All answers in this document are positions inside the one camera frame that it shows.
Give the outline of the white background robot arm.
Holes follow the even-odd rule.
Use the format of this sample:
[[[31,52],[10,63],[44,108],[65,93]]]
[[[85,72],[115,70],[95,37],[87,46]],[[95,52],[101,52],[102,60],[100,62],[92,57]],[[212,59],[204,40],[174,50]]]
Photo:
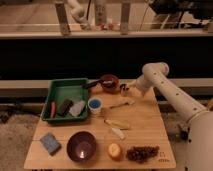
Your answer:
[[[71,16],[80,25],[83,30],[90,30],[90,24],[85,17],[85,10],[78,0],[67,0],[68,6],[71,8]]]

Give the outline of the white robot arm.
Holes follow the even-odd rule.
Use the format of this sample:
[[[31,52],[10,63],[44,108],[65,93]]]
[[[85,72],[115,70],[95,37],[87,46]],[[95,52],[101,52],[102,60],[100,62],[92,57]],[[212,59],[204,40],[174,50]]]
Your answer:
[[[127,86],[143,94],[151,87],[157,88],[189,125],[187,171],[213,171],[213,111],[172,83],[168,73],[165,62],[147,63],[142,67],[142,75]]]

